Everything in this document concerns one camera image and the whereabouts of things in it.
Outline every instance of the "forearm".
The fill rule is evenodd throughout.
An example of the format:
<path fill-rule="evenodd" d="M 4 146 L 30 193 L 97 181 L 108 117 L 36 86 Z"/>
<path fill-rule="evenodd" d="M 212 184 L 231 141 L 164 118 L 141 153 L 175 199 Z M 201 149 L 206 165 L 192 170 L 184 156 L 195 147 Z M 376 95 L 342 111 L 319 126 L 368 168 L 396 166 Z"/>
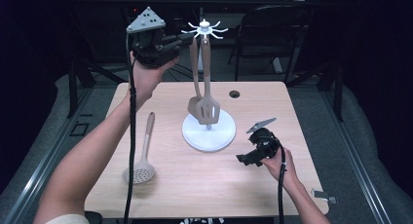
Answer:
<path fill-rule="evenodd" d="M 48 188 L 61 199 L 85 199 L 97 182 L 130 124 L 126 100 L 93 131 L 87 134 L 59 163 Z"/>
<path fill-rule="evenodd" d="M 313 202 L 310 195 L 307 193 L 306 188 L 298 179 L 291 183 L 289 187 L 285 187 L 285 191 L 294 202 L 298 214 L 300 215 L 301 223 L 330 223 Z"/>

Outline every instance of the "white round base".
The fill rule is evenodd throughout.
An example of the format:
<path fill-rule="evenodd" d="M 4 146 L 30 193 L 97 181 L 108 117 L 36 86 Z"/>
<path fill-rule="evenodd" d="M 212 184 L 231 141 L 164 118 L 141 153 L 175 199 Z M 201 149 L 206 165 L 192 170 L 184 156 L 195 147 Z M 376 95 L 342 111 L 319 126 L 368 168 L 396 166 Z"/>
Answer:
<path fill-rule="evenodd" d="M 228 146 L 235 137 L 234 119 L 224 110 L 219 112 L 218 123 L 200 125 L 198 120 L 189 114 L 182 124 L 182 133 L 186 142 L 193 148 L 203 152 L 216 152 Z"/>

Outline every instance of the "wooden table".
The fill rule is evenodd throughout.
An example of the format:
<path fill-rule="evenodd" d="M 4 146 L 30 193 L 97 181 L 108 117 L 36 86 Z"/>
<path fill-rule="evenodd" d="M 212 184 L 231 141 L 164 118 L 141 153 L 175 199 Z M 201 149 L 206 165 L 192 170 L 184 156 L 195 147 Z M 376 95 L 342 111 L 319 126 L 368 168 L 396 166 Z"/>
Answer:
<path fill-rule="evenodd" d="M 109 113 L 125 96 L 127 88 L 128 84 L 118 87 Z M 237 154 L 254 149 L 246 131 L 256 122 L 273 117 L 277 120 L 266 128 L 292 151 L 300 180 L 309 193 L 313 188 L 322 191 L 284 83 L 214 82 L 211 88 L 212 96 L 237 126 L 232 143 L 219 152 L 197 151 L 182 136 L 187 103 L 195 95 L 193 83 L 161 83 L 138 111 L 136 161 L 140 159 L 147 117 L 150 112 L 156 114 L 148 153 L 148 162 L 156 173 L 151 180 L 133 187 L 131 218 L 278 215 L 277 180 L 265 167 L 246 167 L 236 158 Z M 240 97 L 230 97 L 230 91 L 238 91 Z M 86 210 L 100 212 L 105 218 L 124 215 L 128 184 L 122 179 L 122 172 L 128 167 L 129 152 L 127 131 L 88 196 Z M 328 212 L 326 202 L 313 199 L 323 213 Z M 283 208 L 285 215 L 297 214 L 285 192 Z"/>

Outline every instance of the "black chair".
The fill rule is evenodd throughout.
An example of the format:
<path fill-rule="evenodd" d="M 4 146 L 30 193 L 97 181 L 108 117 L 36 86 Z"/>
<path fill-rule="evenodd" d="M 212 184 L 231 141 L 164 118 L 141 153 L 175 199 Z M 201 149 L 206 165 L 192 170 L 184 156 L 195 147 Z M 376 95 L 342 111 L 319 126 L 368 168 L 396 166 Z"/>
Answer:
<path fill-rule="evenodd" d="M 235 81 L 238 81 L 240 57 L 264 58 L 289 57 L 284 81 L 288 79 L 297 43 L 298 32 L 310 21 L 311 12 L 302 6 L 266 5 L 247 12 L 238 28 L 236 45 Z"/>

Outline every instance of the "wooden utensil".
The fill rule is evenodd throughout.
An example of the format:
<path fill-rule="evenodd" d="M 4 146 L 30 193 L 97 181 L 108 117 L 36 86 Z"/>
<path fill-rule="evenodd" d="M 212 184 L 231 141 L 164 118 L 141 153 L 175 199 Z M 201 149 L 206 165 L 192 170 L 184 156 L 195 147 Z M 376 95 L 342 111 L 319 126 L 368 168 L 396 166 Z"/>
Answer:
<path fill-rule="evenodd" d="M 201 55 L 204 67 L 205 94 L 195 109 L 197 120 L 201 125 L 206 125 L 210 129 L 210 125 L 218 123 L 220 106 L 210 94 L 210 44 L 207 36 L 201 39 Z"/>
<path fill-rule="evenodd" d="M 198 44 L 197 44 L 197 39 L 193 39 L 192 45 L 189 47 L 189 54 L 191 56 L 191 66 L 192 66 L 192 76 L 194 78 L 194 86 L 195 86 L 195 92 L 196 96 L 191 97 L 188 102 L 188 112 L 192 114 L 195 118 L 197 118 L 197 114 L 195 111 L 195 108 L 198 104 L 198 102 L 203 98 L 201 96 L 200 92 L 200 84 L 199 84 L 199 78 L 198 78 Z"/>
<path fill-rule="evenodd" d="M 151 112 L 148 116 L 148 122 L 146 124 L 145 139 L 143 142 L 142 156 L 137 164 L 133 165 L 133 183 L 141 183 L 149 180 L 155 173 L 154 167 L 147 161 L 149 139 L 152 134 L 152 129 L 155 122 L 155 113 Z M 122 174 L 125 182 L 129 182 L 129 170 L 126 169 Z"/>

